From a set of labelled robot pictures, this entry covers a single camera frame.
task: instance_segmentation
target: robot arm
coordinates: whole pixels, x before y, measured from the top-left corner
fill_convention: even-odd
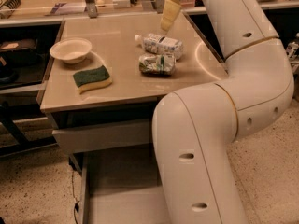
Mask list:
[[[203,1],[229,78],[166,95],[153,143],[173,224],[243,224],[225,146],[280,117],[292,99],[292,70],[255,0]]]

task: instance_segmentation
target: speckled floor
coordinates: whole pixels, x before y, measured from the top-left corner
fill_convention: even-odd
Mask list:
[[[228,145],[228,155],[249,224],[299,224],[297,101],[267,129]],[[58,146],[2,158],[0,217],[6,224],[76,223],[80,182]]]

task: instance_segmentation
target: sponge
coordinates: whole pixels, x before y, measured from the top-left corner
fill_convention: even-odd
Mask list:
[[[104,88],[112,83],[112,78],[103,65],[92,70],[76,72],[73,78],[79,93]]]

